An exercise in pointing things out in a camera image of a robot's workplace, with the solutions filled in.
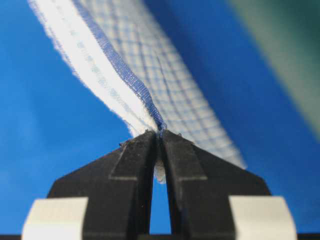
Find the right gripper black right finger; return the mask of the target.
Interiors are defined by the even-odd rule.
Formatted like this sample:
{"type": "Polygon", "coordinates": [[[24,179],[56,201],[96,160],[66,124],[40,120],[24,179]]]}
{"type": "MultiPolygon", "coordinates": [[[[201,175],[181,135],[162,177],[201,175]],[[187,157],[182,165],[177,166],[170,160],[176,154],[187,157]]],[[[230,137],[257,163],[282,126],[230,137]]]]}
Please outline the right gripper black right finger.
{"type": "Polygon", "coordinates": [[[185,240],[295,240],[265,181],[168,130],[162,134],[171,230],[185,240]]]}

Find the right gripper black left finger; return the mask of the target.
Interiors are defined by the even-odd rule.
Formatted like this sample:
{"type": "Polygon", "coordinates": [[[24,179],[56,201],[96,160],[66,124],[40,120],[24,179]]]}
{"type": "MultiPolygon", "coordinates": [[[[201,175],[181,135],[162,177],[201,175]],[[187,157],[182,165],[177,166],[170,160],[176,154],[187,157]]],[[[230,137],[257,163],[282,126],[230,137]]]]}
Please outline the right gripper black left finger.
{"type": "Polygon", "coordinates": [[[33,202],[24,240],[135,240],[150,227],[156,134],[144,134],[57,179],[33,202]]]}

